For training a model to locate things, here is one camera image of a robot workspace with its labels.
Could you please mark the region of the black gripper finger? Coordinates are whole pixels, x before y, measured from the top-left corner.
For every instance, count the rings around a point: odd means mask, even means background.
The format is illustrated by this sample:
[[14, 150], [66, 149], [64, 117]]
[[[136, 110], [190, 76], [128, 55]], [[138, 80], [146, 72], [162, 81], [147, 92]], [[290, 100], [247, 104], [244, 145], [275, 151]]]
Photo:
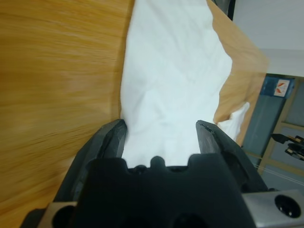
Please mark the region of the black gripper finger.
[[56, 194], [56, 202], [78, 201], [91, 162], [95, 159], [121, 158], [127, 127], [123, 119], [103, 125], [78, 151]]
[[217, 125], [198, 120], [196, 130], [200, 153], [221, 155], [242, 193], [268, 191], [242, 148]]
[[279, 134], [279, 133], [274, 133], [271, 134], [271, 137], [278, 143], [284, 144], [285, 142], [289, 141], [289, 137]]

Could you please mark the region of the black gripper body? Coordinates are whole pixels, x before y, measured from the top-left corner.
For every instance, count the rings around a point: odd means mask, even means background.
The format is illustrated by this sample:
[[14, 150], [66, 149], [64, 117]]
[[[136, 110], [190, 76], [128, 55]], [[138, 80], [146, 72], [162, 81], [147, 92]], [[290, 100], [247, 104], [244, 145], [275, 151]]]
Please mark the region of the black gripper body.
[[287, 154], [295, 158], [304, 157], [304, 139], [300, 136], [292, 137], [288, 136], [291, 143], [288, 144], [288, 148], [285, 150]]

